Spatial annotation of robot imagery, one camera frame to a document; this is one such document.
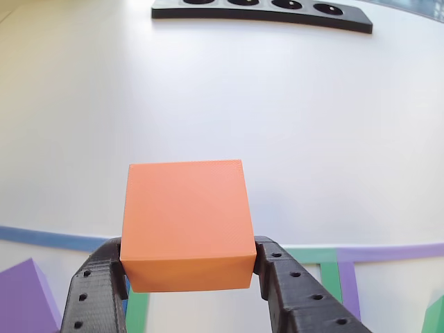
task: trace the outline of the blue tape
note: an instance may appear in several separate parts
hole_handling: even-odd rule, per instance
[[[94,252],[108,238],[76,236],[73,234],[56,234],[54,232],[34,231],[0,226],[0,239],[31,245],[64,248],[84,252]]]

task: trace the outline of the purple line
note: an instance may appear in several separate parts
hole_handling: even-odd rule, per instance
[[[338,269],[341,280],[342,304],[353,316],[361,320],[355,264],[353,262],[338,262]]]
[[[444,243],[338,248],[338,262],[386,262],[444,256]]]

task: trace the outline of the black tray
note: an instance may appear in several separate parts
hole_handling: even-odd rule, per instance
[[[155,0],[153,19],[257,19],[372,33],[356,7],[312,0]]]

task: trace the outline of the orange block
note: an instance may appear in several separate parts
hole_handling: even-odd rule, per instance
[[[248,288],[255,258],[240,160],[130,165],[120,259],[135,292]]]

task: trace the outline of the green tape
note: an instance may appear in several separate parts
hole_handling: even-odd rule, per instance
[[[444,332],[444,296],[433,303],[425,312],[422,333]]]
[[[300,264],[320,264],[321,262],[337,262],[334,248],[290,248],[284,247]]]
[[[126,330],[128,333],[145,333],[149,293],[135,293],[130,289],[126,310]]]
[[[342,303],[341,280],[339,279],[337,262],[321,262],[321,280],[324,288]]]

